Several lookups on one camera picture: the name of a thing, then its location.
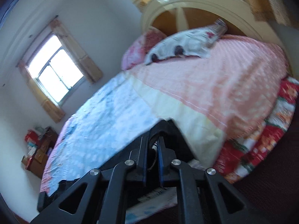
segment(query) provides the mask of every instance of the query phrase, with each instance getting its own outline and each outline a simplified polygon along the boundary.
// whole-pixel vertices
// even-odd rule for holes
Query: metal screw
[[[174,160],[172,160],[172,161],[171,161],[171,163],[172,163],[173,165],[176,165],[176,166],[178,166],[178,165],[180,165],[180,164],[181,164],[181,161],[180,161],[180,160],[178,160],[178,159],[174,159]]]
[[[132,166],[134,164],[134,161],[131,160],[131,159],[128,159],[125,161],[125,164],[128,165],[128,166]]]
[[[89,171],[89,174],[92,176],[96,176],[100,173],[100,171],[97,168],[93,168],[92,170]]]
[[[207,173],[210,175],[214,175],[216,173],[216,170],[214,168],[208,168]]]

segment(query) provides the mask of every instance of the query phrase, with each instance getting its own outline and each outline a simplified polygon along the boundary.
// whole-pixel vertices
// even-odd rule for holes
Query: pillow
[[[217,19],[213,25],[178,32],[154,46],[146,55],[146,65],[177,56],[209,57],[209,48],[227,31],[226,24]]]
[[[143,63],[150,49],[166,37],[167,36],[160,30],[150,27],[149,30],[135,40],[125,52],[121,62],[121,69],[128,70],[135,65]]]

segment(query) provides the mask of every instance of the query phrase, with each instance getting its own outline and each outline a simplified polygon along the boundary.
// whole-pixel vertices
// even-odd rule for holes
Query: curved headboard
[[[217,18],[227,24],[228,34],[248,36],[284,49],[270,25],[256,21],[243,0],[151,0],[142,14],[141,28],[144,32],[153,26],[169,36],[213,24]]]

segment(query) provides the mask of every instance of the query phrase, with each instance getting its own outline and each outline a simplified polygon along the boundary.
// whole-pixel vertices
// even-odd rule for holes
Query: black spot on pillow
[[[152,62],[158,62],[159,58],[156,54],[152,54]]]
[[[174,54],[175,54],[175,56],[184,55],[183,47],[181,45],[176,46],[174,49]]]

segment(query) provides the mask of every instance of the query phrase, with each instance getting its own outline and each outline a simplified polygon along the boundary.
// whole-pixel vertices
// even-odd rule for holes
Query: triangular cutout
[[[222,183],[219,183],[218,187],[229,214],[233,214],[244,208],[243,203],[240,202],[240,200],[235,197]]]
[[[75,214],[86,188],[86,183],[81,184],[70,196],[60,203],[59,208],[70,214]]]

